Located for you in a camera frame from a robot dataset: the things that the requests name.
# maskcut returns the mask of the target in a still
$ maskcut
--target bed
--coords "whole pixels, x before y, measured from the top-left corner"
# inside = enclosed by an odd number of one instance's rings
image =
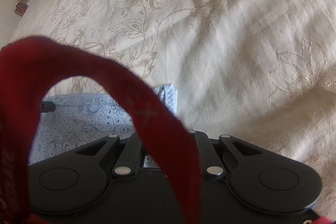
[[[45,35],[173,83],[187,128],[230,134],[321,175],[336,216],[335,0],[34,0],[12,40]],[[48,95],[104,93],[75,77]]]

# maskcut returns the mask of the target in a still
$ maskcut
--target circular pad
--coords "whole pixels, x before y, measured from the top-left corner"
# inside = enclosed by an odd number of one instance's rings
[[[270,168],[261,172],[260,182],[267,188],[277,191],[286,191],[299,183],[298,176],[285,168]]]
[[[44,188],[49,190],[65,190],[74,186],[78,178],[79,175],[76,171],[69,168],[58,167],[45,171],[40,176],[40,183]]]
[[[92,204],[105,191],[107,177],[93,157],[67,152],[29,168],[32,209],[67,214]]]

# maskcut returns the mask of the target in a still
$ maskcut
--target red fabric strap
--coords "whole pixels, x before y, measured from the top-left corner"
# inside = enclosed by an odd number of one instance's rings
[[[311,224],[333,224],[328,218],[320,217],[319,219],[313,221]]]
[[[192,136],[133,73],[44,37],[26,38],[0,51],[0,218],[10,224],[45,223],[30,215],[28,156],[44,95],[77,75],[96,80],[132,116],[144,146],[169,179],[185,223],[197,223],[201,172]]]

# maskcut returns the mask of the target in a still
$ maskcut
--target silver rivet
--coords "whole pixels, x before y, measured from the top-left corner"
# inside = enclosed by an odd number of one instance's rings
[[[127,166],[119,166],[114,169],[114,172],[118,175],[124,176],[124,175],[128,175],[129,173],[131,173],[131,169],[130,167],[127,167]]]
[[[220,176],[221,174],[223,174],[224,170],[222,167],[219,166],[210,166],[207,168],[207,172],[214,176]]]

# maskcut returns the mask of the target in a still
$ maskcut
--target blue patterned fabric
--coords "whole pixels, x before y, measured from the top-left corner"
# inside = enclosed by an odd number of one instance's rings
[[[159,86],[154,92],[175,115],[177,91],[174,86]],[[30,164],[110,134],[124,139],[135,132],[131,116],[108,94],[66,94],[44,98],[44,101],[53,102],[56,109],[41,114]]]

